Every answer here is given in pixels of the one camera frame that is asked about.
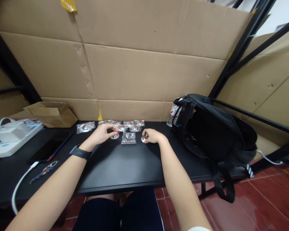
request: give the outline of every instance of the white sleeve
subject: white sleeve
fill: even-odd
[[[203,227],[200,227],[200,226],[196,226],[196,227],[190,228],[188,231],[210,231],[210,230],[207,229],[207,228],[203,228]]]

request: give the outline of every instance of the person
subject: person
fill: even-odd
[[[85,152],[118,133],[113,124],[103,124],[78,148]],[[165,184],[182,231],[212,230],[195,188],[171,148],[168,139],[154,129],[144,129],[145,143],[158,143]],[[50,230],[71,199],[86,158],[71,155],[37,190],[12,220],[6,231]],[[153,189],[132,192],[124,206],[113,201],[113,194],[89,197],[82,206],[73,230],[163,230]]]

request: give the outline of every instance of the black smartwatch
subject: black smartwatch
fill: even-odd
[[[84,158],[84,159],[89,159],[89,157],[91,156],[92,152],[87,152],[87,151],[84,151],[84,150],[81,150],[79,149],[80,145],[76,145],[70,152],[70,155],[75,155],[75,156],[78,156],[78,157],[81,157],[81,158]]]

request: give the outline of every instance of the black desk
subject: black desk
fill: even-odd
[[[146,128],[154,128],[165,134],[187,174],[194,183],[211,181],[208,166],[204,160],[189,152],[175,137],[165,122],[145,122]],[[81,144],[92,132],[76,134],[72,128],[44,128],[14,155],[0,160],[0,205],[10,204],[12,193],[21,176],[29,169],[28,160],[48,139],[58,131],[74,132],[74,135],[53,160],[58,160],[55,170],[69,157],[71,149]],[[83,171],[76,191],[86,196],[113,192],[132,191],[140,187],[163,187],[165,185],[158,144],[144,144],[141,132],[136,133],[137,144],[121,145],[122,133],[116,140],[109,139],[95,147],[93,155]],[[28,200],[39,187],[54,173],[46,174],[36,182],[29,181],[48,164],[37,165],[21,183],[17,201]],[[242,167],[231,172],[233,178],[243,178],[246,170]]]

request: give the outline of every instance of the smartphone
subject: smartphone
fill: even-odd
[[[27,163],[50,161],[72,135],[73,133],[69,132],[58,132],[54,134],[47,143],[45,143],[29,160],[27,160]]]

